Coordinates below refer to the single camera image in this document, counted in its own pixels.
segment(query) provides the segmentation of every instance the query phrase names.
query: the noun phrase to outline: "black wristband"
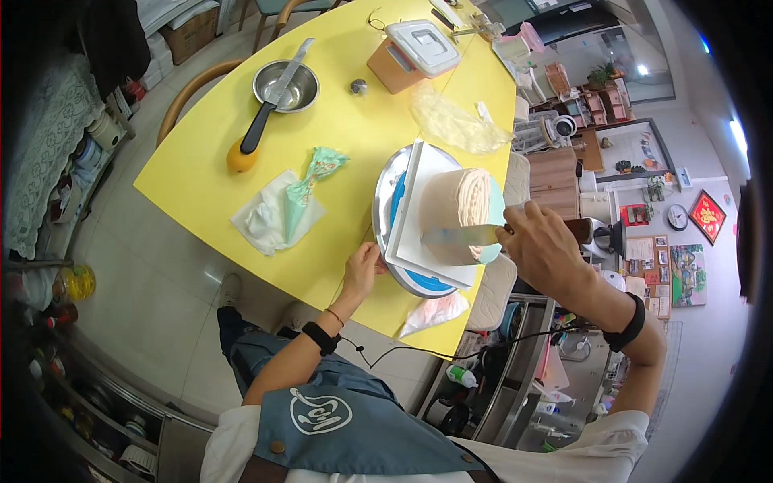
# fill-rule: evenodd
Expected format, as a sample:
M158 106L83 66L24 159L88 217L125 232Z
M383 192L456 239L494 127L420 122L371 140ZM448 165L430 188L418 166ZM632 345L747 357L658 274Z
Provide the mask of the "black wristband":
M609 344L609 350L613 352L620 352L625 346L627 346L633 339L638 337L639 332L644 327L644 319L646 316L646 310L644 309L644 302L641 298L626 292L626 294L633 299L636 303L636 311L633 313L633 318L628 323L628 327L619 334L617 332L603 332L604 340Z
M338 334L335 337L330 337L328 333L322 329L322 327L316 324L316 322L308 322L303 326L302 331L317 343L321 349L319 351L319 355L322 357L335 352L335 348L338 347L338 342L341 340L341 334Z

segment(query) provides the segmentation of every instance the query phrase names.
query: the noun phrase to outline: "cork board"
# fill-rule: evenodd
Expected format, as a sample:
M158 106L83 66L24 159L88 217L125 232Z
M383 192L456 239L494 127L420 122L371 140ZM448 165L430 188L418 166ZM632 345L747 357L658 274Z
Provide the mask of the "cork board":
M667 320L671 317L671 257L668 236L638 236L628 238L626 244L626 257L630 257L629 253L637 257L631 257L631 260L625 260L624 263L628 291L642 297L645 308L657 318ZM652 248L652 258L639 258L649 247Z

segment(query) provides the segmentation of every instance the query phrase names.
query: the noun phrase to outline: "framed painting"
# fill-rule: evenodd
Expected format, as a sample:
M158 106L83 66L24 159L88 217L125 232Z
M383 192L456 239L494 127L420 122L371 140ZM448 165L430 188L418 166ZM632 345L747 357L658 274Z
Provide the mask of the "framed painting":
M690 210L690 219L698 225L712 246L717 241L725 218L727 215L724 210L717 205L717 202L709 196L705 189L701 189L698 199L695 200L695 204Z
M675 173L669 151L650 117L597 128L596 137L599 144L604 138L610 144L601 149L604 171L596 173L597 182Z
M706 262L703 245L671 245L671 306L705 305Z

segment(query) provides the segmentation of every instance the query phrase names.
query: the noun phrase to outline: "hand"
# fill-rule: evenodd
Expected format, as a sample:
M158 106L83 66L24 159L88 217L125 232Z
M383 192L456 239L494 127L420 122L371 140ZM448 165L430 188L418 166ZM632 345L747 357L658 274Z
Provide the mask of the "hand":
M552 209L529 201L520 212L505 210L513 233L504 228L496 237L518 267L518 276L567 310L582 315L583 297L598 279L580 255L572 232Z
M380 263L380 257L381 250L378 243L365 242L346 261L343 288L336 301L336 304L344 305L342 310L351 310L353 313L370 295L375 276L386 273L387 268Z

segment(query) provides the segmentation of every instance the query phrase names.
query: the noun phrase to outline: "orange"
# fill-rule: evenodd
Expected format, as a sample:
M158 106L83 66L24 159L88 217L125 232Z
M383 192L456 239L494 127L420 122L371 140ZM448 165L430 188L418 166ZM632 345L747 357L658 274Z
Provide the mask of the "orange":
M239 146L243 139L244 136L239 138L239 141L236 141L233 146L231 146L231 149L228 150L228 154L226 155L228 169L237 173L248 171L255 166L255 161L257 160L257 148L249 155L242 154L242 152L239 151Z

